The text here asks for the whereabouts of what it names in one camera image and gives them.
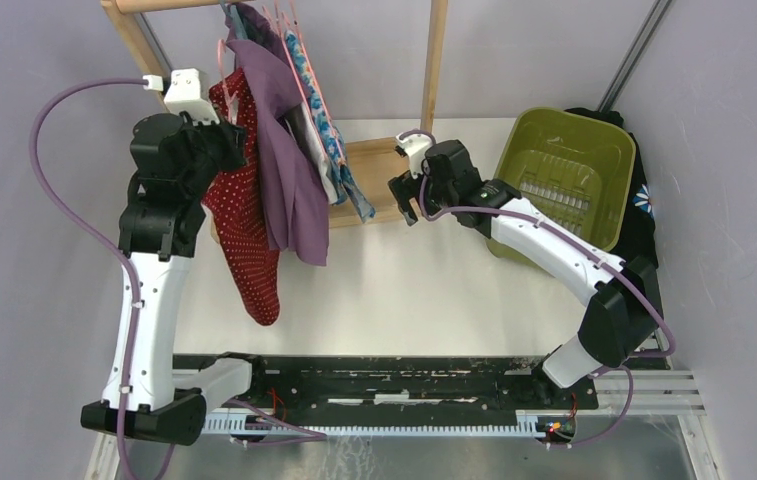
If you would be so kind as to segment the red polka dot skirt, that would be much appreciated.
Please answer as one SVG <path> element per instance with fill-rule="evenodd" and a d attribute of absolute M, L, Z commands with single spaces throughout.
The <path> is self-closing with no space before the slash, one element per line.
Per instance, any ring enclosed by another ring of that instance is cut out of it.
<path fill-rule="evenodd" d="M 212 213 L 212 224 L 245 311 L 257 324 L 269 326 L 280 314 L 280 252 L 269 247 L 265 225 L 256 105 L 241 68 L 211 87 L 209 94 L 216 109 L 244 129 L 247 165 L 220 173 L 203 203 Z"/>

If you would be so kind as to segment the blue floral garment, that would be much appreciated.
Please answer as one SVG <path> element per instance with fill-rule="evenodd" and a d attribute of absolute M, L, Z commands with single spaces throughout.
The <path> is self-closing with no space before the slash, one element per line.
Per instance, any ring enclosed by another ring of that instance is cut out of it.
<path fill-rule="evenodd" d="M 361 191 L 347 163 L 345 142 L 333 124 L 306 49 L 300 37 L 291 29 L 287 29 L 284 33 L 284 44 L 295 72 L 305 88 L 313 124 L 318 130 L 322 146 L 331 162 L 330 179 L 338 195 L 333 205 L 339 205 L 348 200 L 354 207 L 359 220 L 366 223 L 374 218 L 375 208 Z"/>

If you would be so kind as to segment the white garment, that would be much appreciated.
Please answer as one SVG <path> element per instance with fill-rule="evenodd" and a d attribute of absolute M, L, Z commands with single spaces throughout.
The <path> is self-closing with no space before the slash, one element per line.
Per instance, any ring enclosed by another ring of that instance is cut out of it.
<path fill-rule="evenodd" d="M 319 175 L 328 204 L 336 205 L 340 196 L 330 176 L 330 159 L 305 101 L 294 110 L 289 122 L 297 144 Z"/>

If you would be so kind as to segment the purple garment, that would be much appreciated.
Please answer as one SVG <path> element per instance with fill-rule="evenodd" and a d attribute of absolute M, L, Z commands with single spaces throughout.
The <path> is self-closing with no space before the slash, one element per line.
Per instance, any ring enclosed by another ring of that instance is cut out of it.
<path fill-rule="evenodd" d="M 256 107 L 262 205 L 269 247 L 314 266 L 327 264 L 330 205 L 312 160 L 291 135 L 286 117 L 303 103 L 284 61 L 280 37 L 246 3 L 234 5 L 246 37 L 228 36 Z"/>

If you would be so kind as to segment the pink hanger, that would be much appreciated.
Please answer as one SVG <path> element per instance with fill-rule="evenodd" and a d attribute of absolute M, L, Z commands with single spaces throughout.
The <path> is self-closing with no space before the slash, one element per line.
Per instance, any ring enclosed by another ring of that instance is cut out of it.
<path fill-rule="evenodd" d="M 344 166 L 347 163 L 344 141 L 334 126 L 317 75 L 311 64 L 296 18 L 294 2 L 290 1 L 289 10 L 285 11 L 280 6 L 280 2 L 275 1 L 274 11 L 285 52 L 308 108 L 309 119 L 312 121 L 331 163 L 334 166 Z"/>
<path fill-rule="evenodd" d="M 220 38 L 217 41 L 217 67 L 221 77 L 221 87 L 225 101 L 225 116 L 230 123 L 238 119 L 239 98 L 236 93 L 228 89 L 228 75 L 225 72 L 226 41 Z"/>
<path fill-rule="evenodd" d="M 273 2 L 272 11 L 263 8 L 264 14 L 282 41 L 284 52 L 300 86 L 302 96 L 310 109 L 311 116 L 320 134 L 330 134 L 327 108 L 322 97 L 317 76 L 312 68 L 301 29 L 296 18 L 294 2 L 289 2 L 289 11 Z"/>

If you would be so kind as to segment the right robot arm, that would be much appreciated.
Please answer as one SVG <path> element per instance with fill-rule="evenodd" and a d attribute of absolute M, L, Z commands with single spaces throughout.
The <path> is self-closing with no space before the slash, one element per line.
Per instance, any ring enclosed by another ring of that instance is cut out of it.
<path fill-rule="evenodd" d="M 605 252 L 547 217 L 507 183 L 483 180 L 458 140 L 436 142 L 410 131 L 395 138 L 409 168 L 388 187 L 406 223 L 451 215 L 487 239 L 506 246 L 559 280 L 584 306 L 578 332 L 549 354 L 531 382 L 534 400 L 556 408 L 572 386 L 613 370 L 656 330 L 667 332 L 657 269 L 644 256 L 631 260 Z"/>

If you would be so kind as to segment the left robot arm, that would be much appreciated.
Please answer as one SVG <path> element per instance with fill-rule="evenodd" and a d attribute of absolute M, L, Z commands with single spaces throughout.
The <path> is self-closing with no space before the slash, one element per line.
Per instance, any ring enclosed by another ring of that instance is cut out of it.
<path fill-rule="evenodd" d="M 195 122 L 162 113 L 133 128 L 136 165 L 119 219 L 123 299 L 119 335 L 99 400 L 83 406 L 83 428 L 188 446 L 206 416 L 230 396 L 261 404 L 268 379 L 242 359 L 226 356 L 197 372 L 173 372 L 181 294 L 205 220 L 202 199 L 215 177 L 247 166 L 245 130 L 224 120 Z"/>

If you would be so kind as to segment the grey blue hanger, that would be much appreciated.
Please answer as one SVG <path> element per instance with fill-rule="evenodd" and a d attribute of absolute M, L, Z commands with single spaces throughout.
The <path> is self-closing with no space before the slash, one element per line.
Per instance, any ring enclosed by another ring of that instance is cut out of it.
<path fill-rule="evenodd" d="M 230 31 L 237 40 L 247 40 L 248 35 L 240 16 L 238 8 L 233 2 L 220 0 L 220 7 L 226 18 L 230 21 Z"/>

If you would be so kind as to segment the wooden clothes rack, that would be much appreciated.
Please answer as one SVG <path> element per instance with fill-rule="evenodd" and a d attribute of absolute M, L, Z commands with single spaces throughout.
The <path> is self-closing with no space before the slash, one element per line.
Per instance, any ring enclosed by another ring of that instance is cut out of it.
<path fill-rule="evenodd" d="M 100 3 L 114 25 L 129 53 L 144 74 L 163 75 L 170 68 L 157 55 L 161 49 L 149 40 L 137 21 L 144 13 L 210 6 L 210 1 L 112 1 Z M 426 53 L 425 78 L 422 95 L 420 127 L 433 127 L 441 69 L 443 41 L 449 3 L 432 1 Z M 400 220 L 395 198 L 387 182 L 407 168 L 407 162 L 394 150 L 392 137 L 355 141 L 347 145 L 352 170 L 367 197 L 376 208 L 375 222 Z"/>

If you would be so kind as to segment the green plastic basket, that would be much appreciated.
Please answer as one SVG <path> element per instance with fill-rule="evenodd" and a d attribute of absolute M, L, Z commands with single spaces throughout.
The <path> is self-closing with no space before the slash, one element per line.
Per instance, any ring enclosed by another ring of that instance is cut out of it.
<path fill-rule="evenodd" d="M 636 153 L 635 141 L 615 124 L 536 107 L 516 119 L 494 177 L 609 252 L 621 233 Z"/>

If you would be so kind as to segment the black floral cloth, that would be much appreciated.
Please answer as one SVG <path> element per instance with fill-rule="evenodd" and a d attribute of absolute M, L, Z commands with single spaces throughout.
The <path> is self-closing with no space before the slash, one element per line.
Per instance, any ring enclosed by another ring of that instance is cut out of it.
<path fill-rule="evenodd" d="M 648 181 L 638 141 L 630 131 L 627 131 L 627 134 L 635 144 L 634 169 L 621 232 L 611 252 L 626 260 L 638 256 L 646 257 L 655 268 L 658 268 L 660 262 L 654 238 L 656 223 Z"/>

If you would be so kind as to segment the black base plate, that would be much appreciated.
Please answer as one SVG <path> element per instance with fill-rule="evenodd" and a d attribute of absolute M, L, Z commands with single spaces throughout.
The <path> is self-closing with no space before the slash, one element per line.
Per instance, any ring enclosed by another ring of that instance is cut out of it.
<path fill-rule="evenodd" d="M 496 427 L 519 411 L 595 410 L 588 379 L 562 389 L 538 357 L 246 355 L 238 400 L 302 427 Z"/>

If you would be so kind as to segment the aluminium rail frame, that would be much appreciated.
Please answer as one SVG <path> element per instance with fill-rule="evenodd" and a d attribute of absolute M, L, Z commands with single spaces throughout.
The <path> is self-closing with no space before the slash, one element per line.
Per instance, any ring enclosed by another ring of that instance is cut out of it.
<path fill-rule="evenodd" d="M 684 450 L 689 459 L 694 475 L 698 479 L 717 479 L 719 470 L 705 436 L 702 422 L 706 410 L 701 395 L 691 372 L 683 370 L 637 370 L 626 373 L 623 370 L 611 371 L 604 375 L 592 375 L 589 379 L 595 385 L 599 406 L 595 410 L 572 414 L 560 413 L 548 415 L 541 411 L 519 411 L 517 415 L 536 416 L 544 423 L 546 437 L 542 440 L 533 438 L 496 438 L 531 440 L 548 451 L 571 450 L 586 445 L 605 443 L 615 434 L 619 426 L 629 418 L 642 418 L 646 421 L 672 421 L 679 426 L 684 443 Z M 290 424 L 282 419 L 271 421 L 271 410 L 256 407 L 240 407 L 236 403 L 225 404 L 217 409 L 246 409 L 255 414 L 263 425 L 292 428 L 300 435 L 282 436 L 230 436 L 208 435 L 228 439 L 242 448 L 251 445 L 273 447 L 282 442 L 311 443 L 342 438 L 374 440 L 379 438 L 494 438 L 494 437 L 367 437 L 344 436 L 328 437 L 324 434 L 304 430 L 304 427 Z"/>

